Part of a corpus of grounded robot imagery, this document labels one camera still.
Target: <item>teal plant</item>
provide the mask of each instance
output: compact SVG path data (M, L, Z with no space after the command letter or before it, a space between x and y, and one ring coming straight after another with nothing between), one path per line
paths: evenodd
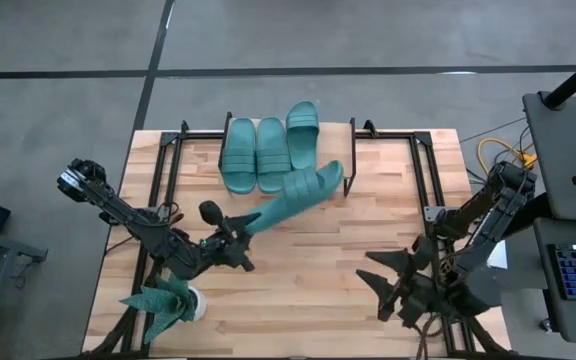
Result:
M192 321L197 301L195 294L188 289L188 282L179 280L173 274L170 274L168 281L157 276L156 288L142 286L141 294L121 300L128 306L155 314L155 320L146 332L146 343L150 343L178 320Z

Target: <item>desk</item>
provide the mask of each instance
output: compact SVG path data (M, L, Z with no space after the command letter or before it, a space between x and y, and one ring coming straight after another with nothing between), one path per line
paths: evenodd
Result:
M348 149L348 131L345 124L321 123L320 165L339 159L346 173L351 170L347 150L340 150ZM461 205L471 193L457 132L429 131L446 203ZM121 188L121 197L132 206L147 204L160 133L138 131L133 138ZM217 168L220 145L220 140L183 142L175 201L185 218L177 226L195 241L214 230L199 216L197 206L202 201L213 200L225 215L234 216L270 198L258 190L248 195L226 191ZM432 189L426 157L421 158L426 188ZM356 161L357 175L347 198L340 187L329 202L252 239L250 258L255 271L211 268L193 280L208 299L205 317L196 323L177 323L164 332L151 344L150 356L416 354L417 334L401 327L396 316L387 323L378 321L377 297L354 273L361 268L394 281L393 271L366 259L364 253L409 247L423 231L410 147L402 140L358 139ZM125 229L115 228L107 245L126 237ZM105 258L83 350L97 346L124 312L125 305L118 300L130 295L138 247L137 242L129 242ZM499 308L479 319L500 344L509 346ZM141 339L141 328L139 324L135 339ZM445 354L441 336L430 341L429 352Z

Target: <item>teal slide sandal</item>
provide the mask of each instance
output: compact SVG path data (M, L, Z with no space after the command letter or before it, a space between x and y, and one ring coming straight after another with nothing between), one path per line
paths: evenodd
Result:
M257 129L257 183L265 194L281 191L283 177L292 170L284 126L275 117L259 122Z
M248 194L255 188L255 125L250 119L235 119L221 158L221 176L226 188L235 194Z
M288 112L286 129L290 161L295 170L317 167L319 117L315 104L302 101Z
M331 161L315 172L314 168L297 170L284 177L283 192L272 200L250 210L249 214L261 216L246 226L254 235L270 229L280 222L329 199L344 177L344 167Z

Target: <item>potted plant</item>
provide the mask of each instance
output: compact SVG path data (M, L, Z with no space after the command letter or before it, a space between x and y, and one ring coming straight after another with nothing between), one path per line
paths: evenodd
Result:
M141 286L141 294L121 300L138 310L155 314L152 326L146 331L145 342L168 330L177 321L197 321L206 313L206 298L185 280L170 274L168 281L157 276L157 287Z

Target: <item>wooden table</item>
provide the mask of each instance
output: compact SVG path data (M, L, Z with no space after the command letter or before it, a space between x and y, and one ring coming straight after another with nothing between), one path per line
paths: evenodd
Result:
M432 134L446 203L459 206L471 192L457 132L427 131ZM121 197L132 206L147 204L160 133L135 133L121 188ZM322 123L319 165L340 160L349 176L349 142L349 125ZM220 140L183 142L175 201L185 218L176 226L195 241L214 230L199 216L202 201L213 200L225 215L235 216L270 198L258 190L241 196L226 191L217 168L220 144ZM423 150L421 154L430 190ZM194 279L191 283L208 299L205 317L196 323L177 323L164 332L151 344L150 356L414 355L418 335L403 328L396 316L386 323L378 321L377 297L355 275L356 269L365 269L395 281L393 271L366 259L364 253L409 247L423 231L410 148L403 140L357 140L356 155L357 175L347 198L340 187L329 202L256 235L250 254L255 271L218 267ZM165 165L164 179L167 170ZM165 184L161 189L163 199ZM127 236L125 229L113 229L108 246ZM106 256L83 350L97 346L124 312L125 305L118 300L130 295L138 246L129 242ZM493 338L509 346L499 308L479 318ZM143 314L133 344L141 339L142 321ZM445 355L441 336L429 341L429 352Z

